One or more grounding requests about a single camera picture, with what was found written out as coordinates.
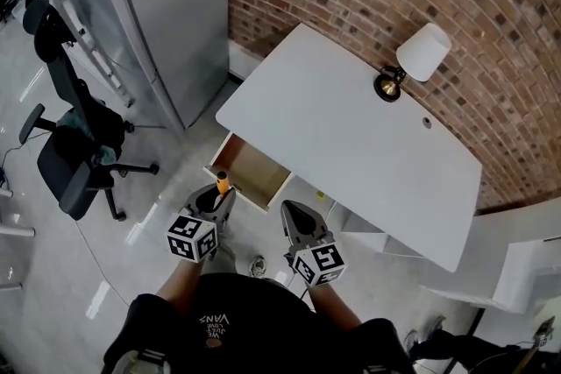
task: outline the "white desk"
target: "white desk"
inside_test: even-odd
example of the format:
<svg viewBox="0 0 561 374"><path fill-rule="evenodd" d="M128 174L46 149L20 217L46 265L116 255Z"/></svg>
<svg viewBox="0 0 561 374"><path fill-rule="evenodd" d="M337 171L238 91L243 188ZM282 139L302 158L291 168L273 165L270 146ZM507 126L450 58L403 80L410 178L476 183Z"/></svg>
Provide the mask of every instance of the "white desk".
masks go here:
<svg viewBox="0 0 561 374"><path fill-rule="evenodd" d="M472 223L481 164L409 95L382 101L373 89L376 74L299 25L218 111L217 121L453 272Z"/></svg>

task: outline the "office chair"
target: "office chair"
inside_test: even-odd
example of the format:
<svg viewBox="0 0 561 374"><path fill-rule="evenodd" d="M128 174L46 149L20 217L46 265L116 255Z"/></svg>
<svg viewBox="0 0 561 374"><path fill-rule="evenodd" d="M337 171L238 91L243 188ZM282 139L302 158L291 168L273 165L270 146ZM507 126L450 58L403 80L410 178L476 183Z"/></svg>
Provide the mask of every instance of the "office chair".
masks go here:
<svg viewBox="0 0 561 374"><path fill-rule="evenodd" d="M24 15L25 30L34 35L37 55L46 63L58 96L72 105L67 113L77 116L80 126L60 125L42 118L45 107L39 104L25 121L19 133L19 142L24 144L34 128L51 131L49 139L39 154L37 165L41 176L59 207L73 219L80 220L89 206L103 190L109 203L111 215L122 222L124 212L117 212L112 188L111 172L121 176L128 172L157 174L159 167L126 166L123 164L102 165L96 155L104 145L121 156L121 145L126 132L134 126L124 122L105 103L91 96L88 85L76 76L76 72L62 43L75 42L70 30L48 0L33 0Z"/></svg>
<svg viewBox="0 0 561 374"><path fill-rule="evenodd" d="M16 8L18 0L0 0L0 18L7 22L6 18L11 14L11 11Z"/></svg>

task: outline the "tile floor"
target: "tile floor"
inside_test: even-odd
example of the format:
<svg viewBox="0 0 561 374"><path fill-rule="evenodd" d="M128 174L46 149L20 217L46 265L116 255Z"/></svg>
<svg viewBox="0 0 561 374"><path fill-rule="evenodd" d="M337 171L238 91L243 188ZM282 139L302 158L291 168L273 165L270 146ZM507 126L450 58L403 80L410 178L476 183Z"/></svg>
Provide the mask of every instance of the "tile floor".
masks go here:
<svg viewBox="0 0 561 374"><path fill-rule="evenodd" d="M32 39L12 21L0 31L0 155L18 145L18 133L32 108L42 102L46 118L56 119L67 105L54 92L48 72L37 77L43 63L36 57ZM134 123L147 123L141 110L125 109L91 74L76 68L90 91ZM63 214L37 169L37 156L46 137L33 139L11 152L5 171L14 198L0 197L4 222L33 226L33 239L0 236L0 283L21 281L24 290L0 293L0 350L21 374L96 373L104 351L122 326L127 306L139 293L156 291L177 264L166 247L164 228L171 213L188 195L210 183L202 171L227 130L214 119L221 104L235 90L227 83L200 119L178 141L166 130L137 130L125 144L123 163L147 165L158 161L160 174L130 173L116 180L117 207L126 211L125 222L111 219L103 195L78 223ZM291 198L327 214L332 201L320 200L316 190L294 179L281 200ZM348 213L336 206L330 228L337 235ZM287 242L280 211L268 215L238 200L232 212L231 247L238 256L239 272L262 254L267 275L288 275L282 257ZM448 328L467 330L474 310L446 300L418 285L420 263L370 252L341 238L349 269L334 287L363 320L387 317L400 336L438 313L449 317ZM300 279L290 286L303 292ZM424 362L435 372L445 363ZM429 372L419 367L419 372Z"/></svg>

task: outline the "shoe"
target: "shoe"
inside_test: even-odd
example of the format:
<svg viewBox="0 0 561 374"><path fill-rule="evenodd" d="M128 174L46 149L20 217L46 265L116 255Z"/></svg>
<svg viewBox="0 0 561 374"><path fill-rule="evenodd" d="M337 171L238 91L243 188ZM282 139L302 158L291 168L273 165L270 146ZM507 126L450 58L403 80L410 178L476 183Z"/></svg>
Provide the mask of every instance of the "shoe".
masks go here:
<svg viewBox="0 0 561 374"><path fill-rule="evenodd" d="M437 330L442 330L443 322L446 320L445 316L439 315L434 320L429 321L424 329L423 341L426 342L432 338L432 335Z"/></svg>
<svg viewBox="0 0 561 374"><path fill-rule="evenodd" d="M249 277L263 279L266 272L266 261L263 256L257 256L249 265Z"/></svg>
<svg viewBox="0 0 561 374"><path fill-rule="evenodd" d="M403 348L405 349L407 355L409 355L409 352L411 352L413 346L415 346L416 344L419 344L419 333L413 329L403 340Z"/></svg>

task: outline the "open drawer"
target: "open drawer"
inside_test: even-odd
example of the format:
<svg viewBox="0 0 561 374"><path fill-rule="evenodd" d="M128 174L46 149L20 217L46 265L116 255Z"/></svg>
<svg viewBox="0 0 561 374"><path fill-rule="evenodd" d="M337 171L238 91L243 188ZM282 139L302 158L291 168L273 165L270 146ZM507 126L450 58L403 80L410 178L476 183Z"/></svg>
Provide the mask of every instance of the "open drawer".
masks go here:
<svg viewBox="0 0 561 374"><path fill-rule="evenodd" d="M213 178L218 172L228 173L238 195L265 214L293 176L232 132L204 171Z"/></svg>

